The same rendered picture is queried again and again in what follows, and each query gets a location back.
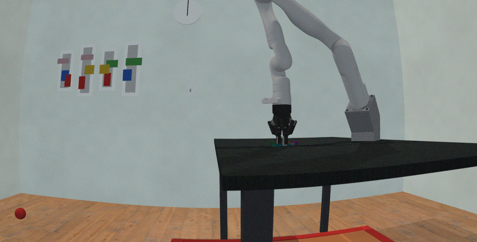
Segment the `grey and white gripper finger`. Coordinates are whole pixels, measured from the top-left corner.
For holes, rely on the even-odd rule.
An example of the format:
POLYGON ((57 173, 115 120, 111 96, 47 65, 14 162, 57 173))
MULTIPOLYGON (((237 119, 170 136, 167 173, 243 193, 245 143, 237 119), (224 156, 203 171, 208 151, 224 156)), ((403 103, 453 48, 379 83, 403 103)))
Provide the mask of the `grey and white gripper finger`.
POLYGON ((273 122, 273 120, 268 121, 268 125, 270 127, 271 133, 276 135, 276 144, 282 144, 282 136, 281 136, 282 130, 281 128, 278 128, 279 119, 276 118, 275 123, 273 122))
POLYGON ((289 125, 285 128, 284 127, 284 119, 281 118, 281 129, 282 129, 282 145, 287 146, 288 144, 288 136, 293 134, 294 128, 296 126, 297 121, 290 118, 289 125))

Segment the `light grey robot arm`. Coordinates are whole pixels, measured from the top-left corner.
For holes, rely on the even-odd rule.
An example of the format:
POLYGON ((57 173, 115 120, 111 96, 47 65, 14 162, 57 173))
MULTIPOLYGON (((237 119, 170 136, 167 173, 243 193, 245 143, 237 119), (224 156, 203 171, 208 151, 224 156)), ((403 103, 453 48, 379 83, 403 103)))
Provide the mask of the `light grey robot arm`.
POLYGON ((273 13, 272 2, 281 7, 296 27, 320 40, 331 50, 351 107, 360 109, 366 106, 370 98, 350 44, 296 0, 255 0, 269 48, 275 53, 269 65, 273 81, 273 98, 263 98, 262 104, 291 105, 291 83, 285 75, 285 70, 291 68, 293 59, 285 44, 281 25, 273 13))

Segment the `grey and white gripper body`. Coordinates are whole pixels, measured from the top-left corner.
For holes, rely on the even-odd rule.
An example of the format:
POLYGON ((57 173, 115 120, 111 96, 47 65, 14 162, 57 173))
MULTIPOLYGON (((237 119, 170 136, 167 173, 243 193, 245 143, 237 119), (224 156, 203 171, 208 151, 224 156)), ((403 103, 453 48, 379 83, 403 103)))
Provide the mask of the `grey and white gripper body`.
POLYGON ((281 128, 281 118, 284 119, 284 127, 286 128, 289 124, 289 120, 291 118, 291 105, 287 104, 279 104, 279 105, 272 105, 272 113, 273 113, 273 121, 275 123, 275 119, 279 119, 278 128, 281 128))

